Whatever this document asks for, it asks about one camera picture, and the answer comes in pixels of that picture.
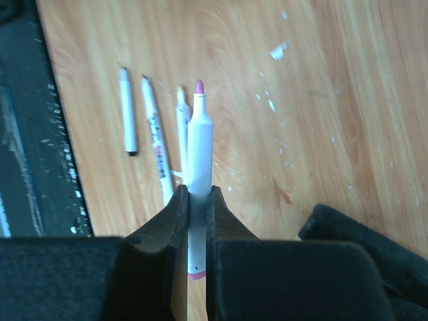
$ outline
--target white marker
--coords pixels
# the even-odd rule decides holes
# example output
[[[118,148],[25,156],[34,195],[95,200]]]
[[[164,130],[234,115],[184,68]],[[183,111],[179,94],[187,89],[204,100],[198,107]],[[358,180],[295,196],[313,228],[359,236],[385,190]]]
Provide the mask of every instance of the white marker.
[[[154,101],[152,86],[145,76],[142,77],[141,90],[144,105],[146,105],[146,117],[152,133],[153,151],[158,167],[160,186],[162,187],[163,205],[166,205],[174,193],[173,180],[169,171],[167,149],[165,148],[162,126]]]
[[[129,71],[126,68],[120,69],[119,86],[120,99],[122,100],[125,151],[129,156],[134,156],[138,152],[138,141],[136,137],[134,108],[132,107],[131,83],[129,80]]]
[[[183,184],[187,185],[187,127],[190,121],[190,107],[186,104],[186,94],[181,86],[179,86],[177,90],[177,107],[175,108],[175,114],[177,116],[177,131],[179,135]]]
[[[192,280],[205,276],[207,206],[213,176],[213,121],[207,115],[202,81],[196,84],[189,122],[187,185],[189,190],[188,272]]]

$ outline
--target pink marker tip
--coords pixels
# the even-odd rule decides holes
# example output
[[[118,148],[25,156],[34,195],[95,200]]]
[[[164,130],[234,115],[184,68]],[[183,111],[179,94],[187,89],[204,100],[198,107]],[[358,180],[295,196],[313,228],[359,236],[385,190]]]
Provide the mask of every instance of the pink marker tip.
[[[190,280],[193,280],[193,281],[200,280],[201,278],[204,278],[206,275],[207,275],[206,271],[199,272],[199,273],[189,273]]]
[[[198,80],[196,82],[195,94],[203,94],[203,93],[204,93],[203,82],[202,82],[202,80]]]

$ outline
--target marker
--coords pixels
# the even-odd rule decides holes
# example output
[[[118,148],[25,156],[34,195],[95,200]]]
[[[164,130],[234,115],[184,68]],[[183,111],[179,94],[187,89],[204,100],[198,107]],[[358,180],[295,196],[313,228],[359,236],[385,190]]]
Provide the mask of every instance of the marker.
[[[183,174],[183,184],[187,185],[187,127],[190,121],[190,107],[186,104],[186,94],[183,87],[177,90],[177,132],[179,135],[179,150],[181,161],[181,172]]]
[[[138,141],[136,137],[134,108],[132,107],[131,83],[129,80],[129,71],[126,68],[120,69],[119,86],[120,99],[122,100],[125,151],[129,156],[135,156],[138,153]]]
[[[207,206],[213,176],[213,121],[207,115],[205,92],[200,80],[193,95],[188,135],[188,273],[192,280],[198,280],[206,274]]]
[[[169,171],[167,149],[165,148],[162,126],[154,101],[152,86],[146,76],[142,77],[141,90],[144,105],[146,106],[146,117],[152,133],[153,151],[162,188],[163,205],[167,205],[174,193],[173,180]]]

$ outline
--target wood grain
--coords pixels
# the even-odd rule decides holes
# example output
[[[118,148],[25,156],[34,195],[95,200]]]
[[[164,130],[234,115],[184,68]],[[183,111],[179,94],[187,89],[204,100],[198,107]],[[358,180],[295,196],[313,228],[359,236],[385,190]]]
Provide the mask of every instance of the wood grain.
[[[213,183],[257,236],[295,238],[323,202],[428,257],[428,2],[38,5],[97,235],[126,235],[162,208],[145,74],[175,171],[175,90],[203,79]],[[270,52],[284,41],[275,61]],[[120,66],[134,82],[138,157],[123,147]],[[203,280],[190,283],[190,320],[206,318],[204,290]]]

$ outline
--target wooden table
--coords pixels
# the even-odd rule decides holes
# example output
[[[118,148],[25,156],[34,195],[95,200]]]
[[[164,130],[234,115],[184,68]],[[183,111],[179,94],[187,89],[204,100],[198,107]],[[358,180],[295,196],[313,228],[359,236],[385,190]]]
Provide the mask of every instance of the wooden table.
[[[322,202],[428,257],[428,2],[38,5],[97,235],[127,235],[162,208],[145,74],[174,171],[176,88],[204,81],[213,184],[257,236],[295,238]],[[124,151],[121,66],[134,83],[137,157]],[[190,283],[190,320],[206,318],[204,281]]]

